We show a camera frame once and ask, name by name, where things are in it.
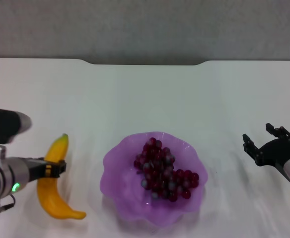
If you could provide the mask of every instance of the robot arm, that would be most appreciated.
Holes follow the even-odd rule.
[[[254,159],[257,166],[271,165],[290,182],[290,133],[284,127],[274,128],[269,123],[266,124],[266,131],[277,139],[258,149],[244,134],[244,151]]]
[[[0,199],[11,195],[14,203],[0,206],[0,212],[15,204],[13,194],[22,190],[27,183],[39,178],[58,178],[66,170],[65,161],[53,163],[43,158],[6,158],[6,147],[14,136],[31,127],[31,120],[25,114],[0,110]]]

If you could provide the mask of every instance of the banana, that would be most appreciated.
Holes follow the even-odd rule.
[[[63,160],[68,150],[68,135],[63,134],[51,146],[45,157],[46,161]],[[37,194],[42,208],[55,219],[78,219],[86,217],[85,212],[72,210],[59,196],[57,178],[40,178],[37,182]]]

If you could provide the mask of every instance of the white tabletop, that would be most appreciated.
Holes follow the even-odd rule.
[[[92,65],[72,59],[0,59],[0,108],[23,112],[32,128],[9,156],[44,156],[70,137],[59,191],[82,221],[40,207],[36,182],[0,215],[0,238],[290,238],[290,184],[257,167],[242,134],[261,147],[265,124],[290,131],[290,62],[210,61],[197,66]],[[165,131],[193,145],[209,181],[199,213],[163,229],[125,222],[99,189],[106,152],[125,136]],[[9,197],[2,203],[9,203]]]

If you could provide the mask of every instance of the purple bowl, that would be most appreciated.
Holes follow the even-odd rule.
[[[162,141],[175,155],[174,169],[190,169],[199,174],[199,186],[190,189],[191,198],[178,197],[176,202],[152,200],[150,191],[141,187],[144,176],[137,175],[133,162],[136,154],[151,137]],[[145,219],[158,227],[176,222],[179,216],[197,212],[202,202],[203,190],[208,180],[207,171],[195,149],[187,142],[164,132],[147,132],[125,137],[103,159],[104,173],[100,182],[102,193],[114,200],[120,216],[127,221]]]

